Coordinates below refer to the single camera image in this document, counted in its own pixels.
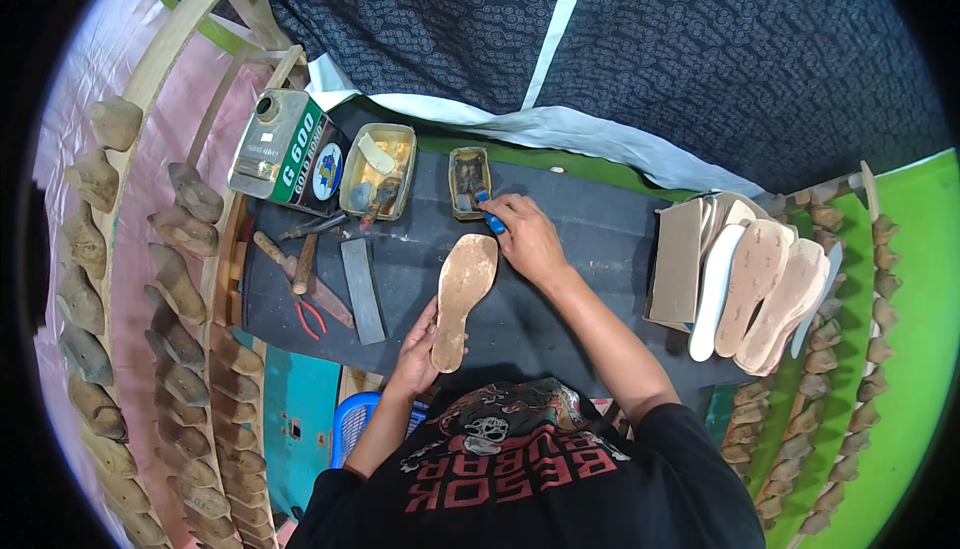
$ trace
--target wooden knife handle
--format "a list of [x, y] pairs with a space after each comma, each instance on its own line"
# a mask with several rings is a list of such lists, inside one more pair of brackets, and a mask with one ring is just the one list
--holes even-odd
[[296, 260], [293, 290], [297, 295], [306, 293], [307, 280], [313, 272], [313, 255], [317, 253], [317, 237], [316, 233], [306, 235], [306, 239], [303, 240], [303, 249], [300, 250], [299, 259]]
[[267, 257], [277, 264], [283, 265], [283, 260], [286, 259], [287, 256], [276, 243], [270, 240], [270, 237], [258, 230], [253, 233], [253, 242], [263, 250], [263, 253], [266, 254]]

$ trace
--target blue brush handle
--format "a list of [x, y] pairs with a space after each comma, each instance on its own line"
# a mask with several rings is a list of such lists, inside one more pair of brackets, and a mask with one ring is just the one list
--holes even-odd
[[[490, 200], [490, 194], [487, 191], [480, 191], [474, 197], [477, 198], [477, 201], [481, 204], [483, 202], [488, 202]], [[494, 214], [483, 212], [483, 217], [486, 220], [486, 225], [489, 229], [496, 234], [500, 234], [507, 230], [507, 226], [503, 225], [503, 222]]]

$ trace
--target black t-shirt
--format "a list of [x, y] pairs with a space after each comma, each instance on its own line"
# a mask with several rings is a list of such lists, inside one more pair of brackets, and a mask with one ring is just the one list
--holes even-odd
[[556, 378], [486, 385], [435, 405], [366, 483], [320, 473], [287, 547], [764, 546], [693, 411], [656, 407], [634, 436]]

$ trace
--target red pliers handle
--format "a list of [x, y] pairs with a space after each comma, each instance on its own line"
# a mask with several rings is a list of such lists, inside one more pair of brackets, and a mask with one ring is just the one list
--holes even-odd
[[306, 323], [306, 317], [304, 317], [304, 308], [306, 308], [306, 310], [317, 319], [317, 322], [319, 322], [319, 329], [323, 332], [323, 334], [327, 334], [327, 323], [324, 322], [324, 317], [320, 315], [320, 312], [314, 309], [313, 305], [310, 305], [301, 299], [298, 294], [295, 294], [294, 297], [294, 306], [296, 307], [296, 315], [299, 316], [300, 319], [300, 326], [303, 327], [303, 330], [305, 330], [314, 341], [319, 341], [320, 335], [311, 330], [310, 325]]

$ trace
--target green wall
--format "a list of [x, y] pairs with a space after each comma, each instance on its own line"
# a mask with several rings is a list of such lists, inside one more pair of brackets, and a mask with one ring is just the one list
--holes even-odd
[[884, 363], [890, 390], [873, 399], [882, 421], [859, 454], [858, 480], [830, 528], [803, 549], [869, 547], [894, 513], [927, 452], [954, 378], [960, 348], [960, 167], [955, 151], [876, 179], [880, 207], [900, 225], [890, 249], [903, 256], [900, 315]]
[[[870, 315], [874, 307], [874, 238], [870, 213], [856, 195], [838, 196], [829, 204], [844, 213], [843, 227], [838, 232], [838, 236], [845, 239], [847, 243], [843, 265], [840, 267], [840, 272], [846, 274], [847, 278], [836, 291], [837, 299], [843, 301], [843, 308], [836, 316], [840, 329], [843, 330], [843, 340], [833, 348], [839, 366], [826, 374], [833, 390], [822, 399], [823, 420], [814, 436], [816, 449], [803, 463], [803, 471], [794, 481], [796, 484], [794, 491], [783, 498], [783, 512], [774, 519], [776, 524], [774, 529], [765, 534], [768, 549], [782, 549], [789, 545], [804, 520], [807, 519], [810, 506], [817, 500], [820, 490], [827, 482], [827, 476], [834, 467], [834, 458], [840, 450], [844, 434], [850, 425], [851, 412], [857, 401], [857, 389], [867, 362]], [[803, 217], [808, 219], [810, 216], [803, 214]], [[798, 230], [803, 235], [804, 230], [800, 228], [800, 219], [799, 214], [794, 217]], [[812, 221], [808, 226], [812, 233]], [[763, 432], [767, 432], [767, 427], [772, 427], [777, 436], [774, 438], [775, 443], [772, 447], [765, 447], [768, 460], [765, 469], [754, 474], [760, 477], [760, 481], [752, 481], [748, 487], [750, 495], [754, 497], [760, 491], [762, 479], [773, 466], [772, 457], [780, 451], [790, 408], [800, 384], [803, 366], [798, 364], [800, 360], [793, 360], [793, 362], [797, 364], [794, 365], [796, 373], [787, 374], [786, 379], [779, 371], [776, 373], [776, 386], [783, 387], [785, 390], [790, 389], [792, 395], [788, 397], [788, 401], [784, 401], [786, 413], [781, 409], [779, 412], [781, 420], [773, 422], [770, 417], [774, 415], [774, 395], [773, 393], [770, 395], [770, 414], [767, 416]], [[757, 449], [753, 454], [754, 459], [757, 459], [759, 453], [761, 449]]]

